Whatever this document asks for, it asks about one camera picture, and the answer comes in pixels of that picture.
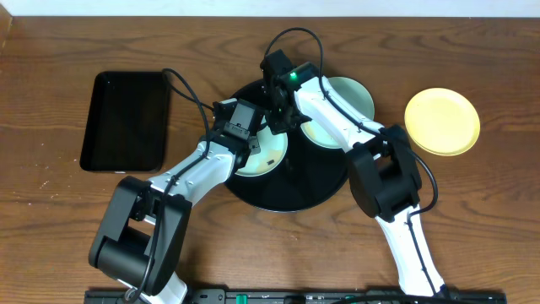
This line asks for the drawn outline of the yellow plate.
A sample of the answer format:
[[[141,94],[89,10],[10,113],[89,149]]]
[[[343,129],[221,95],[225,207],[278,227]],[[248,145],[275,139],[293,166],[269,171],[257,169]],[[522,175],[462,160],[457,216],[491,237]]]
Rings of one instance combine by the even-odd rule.
[[[473,104],[456,91],[430,88],[407,104],[404,122],[409,137],[434,155],[454,156],[470,150],[481,130]]]

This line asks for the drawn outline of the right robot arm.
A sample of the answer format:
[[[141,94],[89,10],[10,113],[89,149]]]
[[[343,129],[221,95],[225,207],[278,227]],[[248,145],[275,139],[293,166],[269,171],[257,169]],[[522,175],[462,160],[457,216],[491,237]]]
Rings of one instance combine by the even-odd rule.
[[[343,150],[351,193],[375,219],[391,249],[402,291],[410,296],[442,297],[445,282],[429,253],[418,214],[418,167],[402,128],[384,128],[346,99],[312,63],[294,67],[265,59],[260,68],[271,100],[267,125],[286,133],[316,122]]]

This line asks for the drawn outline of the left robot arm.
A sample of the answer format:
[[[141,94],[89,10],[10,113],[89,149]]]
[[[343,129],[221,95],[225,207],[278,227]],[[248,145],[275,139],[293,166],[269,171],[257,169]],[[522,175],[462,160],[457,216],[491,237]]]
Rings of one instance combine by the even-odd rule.
[[[123,178],[89,250],[89,264],[122,282],[124,303],[181,303],[175,273],[194,205],[227,181],[257,149],[257,135],[212,131],[169,171],[142,181]]]

